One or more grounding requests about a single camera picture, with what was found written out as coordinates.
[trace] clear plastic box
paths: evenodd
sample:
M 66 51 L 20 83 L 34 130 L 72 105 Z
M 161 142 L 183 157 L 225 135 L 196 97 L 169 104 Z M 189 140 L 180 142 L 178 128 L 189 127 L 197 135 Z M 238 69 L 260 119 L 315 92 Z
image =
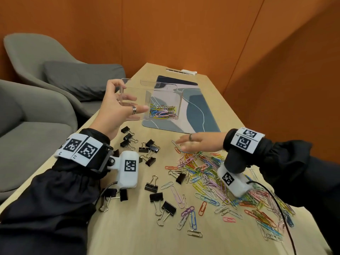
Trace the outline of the clear plastic box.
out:
M 126 88 L 120 88 L 119 102 L 121 105 L 131 106 L 129 103 L 147 105 L 149 110 L 135 115 L 128 120 L 177 120 L 180 113 L 182 95 L 175 84 L 154 81 L 122 79 Z M 137 98 L 137 101 L 126 100 L 127 95 Z

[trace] person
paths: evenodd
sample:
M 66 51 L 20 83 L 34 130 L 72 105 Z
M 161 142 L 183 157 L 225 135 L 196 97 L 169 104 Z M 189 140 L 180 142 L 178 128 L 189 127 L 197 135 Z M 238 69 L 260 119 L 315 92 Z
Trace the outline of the person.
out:
M 128 118 L 138 118 L 147 106 L 120 105 L 115 87 L 121 80 L 110 80 L 100 111 L 80 133 L 109 144 Z M 130 95 L 123 99 L 136 101 Z M 227 133 L 183 135 L 182 151 L 216 152 L 229 149 Z M 311 145 L 304 141 L 269 143 L 257 159 L 264 179 L 275 193 L 293 206 L 305 206 L 314 216 L 329 246 L 336 253 L 339 225 L 340 168 L 310 156 Z M 87 226 L 96 211 L 99 180 L 107 172 L 93 172 L 78 163 L 58 158 L 53 167 L 35 176 L 19 198 L 0 214 L 0 255 L 84 255 L 87 252 Z

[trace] person's left hand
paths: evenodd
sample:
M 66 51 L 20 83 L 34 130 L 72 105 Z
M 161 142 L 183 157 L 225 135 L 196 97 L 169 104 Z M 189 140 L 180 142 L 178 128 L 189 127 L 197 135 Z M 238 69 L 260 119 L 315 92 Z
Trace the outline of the person's left hand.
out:
M 119 93 L 115 93 L 115 89 L 118 86 L 126 88 L 122 80 L 109 80 L 107 82 L 106 92 L 99 113 L 89 126 L 89 128 L 105 134 L 110 140 L 113 140 L 117 135 L 119 127 L 126 119 L 139 119 L 137 114 L 146 112 L 149 109 L 148 106 L 137 105 L 136 103 L 119 103 L 117 100 Z M 123 94 L 122 99 L 137 100 L 135 96 L 129 94 Z M 132 115 L 132 106 L 135 106 L 137 109 L 135 115 Z

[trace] wooden table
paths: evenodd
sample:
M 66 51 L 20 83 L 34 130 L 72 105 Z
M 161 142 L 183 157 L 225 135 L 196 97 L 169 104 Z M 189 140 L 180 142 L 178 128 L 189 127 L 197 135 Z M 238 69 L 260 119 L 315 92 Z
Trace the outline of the wooden table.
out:
M 156 81 L 158 75 L 198 83 L 221 131 L 227 132 L 231 128 L 243 126 L 207 76 L 168 72 L 164 66 L 147 63 L 132 79 Z M 82 128 L 87 128 L 95 116 L 96 114 Z M 236 223 L 223 222 L 222 216 L 214 213 L 216 207 L 211 204 L 207 205 L 202 217 L 198 215 L 202 201 L 194 197 L 196 190 L 192 184 L 183 183 L 179 185 L 175 182 L 173 176 L 168 175 L 168 170 L 164 169 L 164 166 L 176 166 L 177 160 L 182 156 L 182 154 L 176 153 L 171 142 L 171 140 L 180 137 L 181 133 L 146 128 L 141 125 L 141 121 L 126 122 L 121 128 L 125 126 L 129 126 L 135 133 L 134 137 L 139 140 L 138 144 L 133 144 L 136 148 L 141 142 L 152 138 L 161 149 L 154 155 L 156 162 L 151 167 L 148 167 L 145 163 L 140 163 L 138 185 L 135 189 L 128 190 L 128 201 L 112 200 L 107 212 L 96 212 L 94 214 L 89 224 L 88 254 L 293 254 L 287 234 L 285 234 L 284 244 L 265 241 L 255 220 L 243 212 L 243 207 L 239 206 L 238 211 L 243 214 L 244 219 L 237 219 Z M 117 137 L 111 142 L 114 149 L 119 148 L 122 151 L 119 143 L 123 136 L 124 134 L 119 131 Z M 0 206 L 0 212 L 18 198 L 34 176 L 46 171 L 54 162 L 55 158 L 49 158 Z M 254 167 L 254 171 L 259 180 L 264 183 L 257 167 Z M 180 195 L 186 195 L 188 205 L 195 207 L 198 231 L 203 233 L 203 238 L 195 238 L 186 234 L 186 231 L 189 230 L 189 222 L 186 222 L 182 230 L 176 229 L 183 210 L 178 208 L 170 188 L 162 191 L 164 200 L 174 205 L 177 212 L 173 217 L 169 216 L 166 219 L 164 227 L 157 225 L 156 220 L 159 217 L 155 216 L 154 204 L 150 203 L 149 194 L 151 192 L 144 190 L 145 184 L 150 182 L 152 175 L 159 177 L 157 180 L 159 187 L 173 181 L 177 192 Z M 110 172 L 102 180 L 102 186 L 114 181 L 115 176 L 115 172 Z M 298 254 L 325 254 L 324 248 L 328 246 L 312 216 L 304 208 L 295 208 L 295 212 L 296 216 L 293 217 L 295 227 L 290 228 L 290 230 Z

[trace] patterned silver ring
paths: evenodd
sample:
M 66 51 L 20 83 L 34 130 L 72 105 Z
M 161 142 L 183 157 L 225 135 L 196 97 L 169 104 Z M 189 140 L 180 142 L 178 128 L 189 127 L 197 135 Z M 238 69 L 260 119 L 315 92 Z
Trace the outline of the patterned silver ring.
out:
M 134 115 L 135 113 L 137 113 L 137 108 L 133 105 L 132 107 L 132 114 Z

